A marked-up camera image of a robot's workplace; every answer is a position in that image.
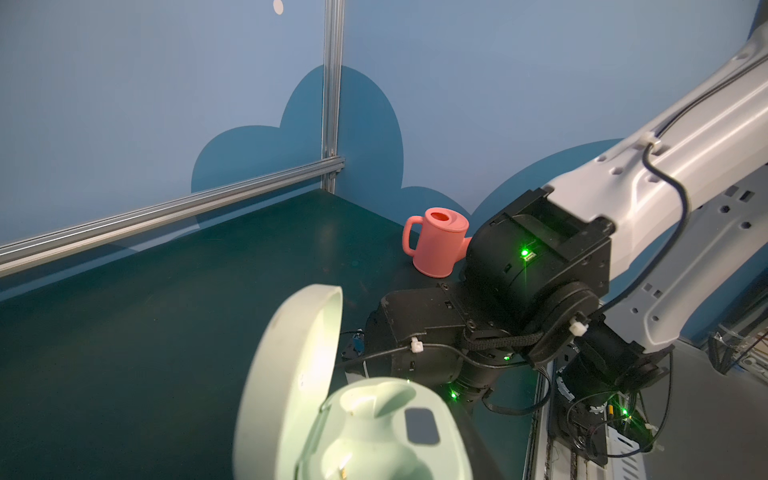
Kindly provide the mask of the white earbud charging case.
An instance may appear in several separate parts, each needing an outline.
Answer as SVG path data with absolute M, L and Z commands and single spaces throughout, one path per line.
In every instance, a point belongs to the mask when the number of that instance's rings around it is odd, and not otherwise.
M 236 479 L 470 479 L 448 405 L 410 380 L 374 377 L 332 392 L 343 292 L 288 297 L 253 357 L 236 419 Z

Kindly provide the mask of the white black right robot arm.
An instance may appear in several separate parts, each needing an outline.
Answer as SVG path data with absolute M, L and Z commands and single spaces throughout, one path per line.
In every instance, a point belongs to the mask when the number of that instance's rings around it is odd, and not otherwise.
M 767 30 L 644 129 L 471 231 L 432 208 L 402 239 L 430 288 L 384 296 L 362 370 L 472 410 L 509 368 L 544 376 L 552 437 L 599 466 L 651 449 L 638 393 L 698 305 L 767 240 Z

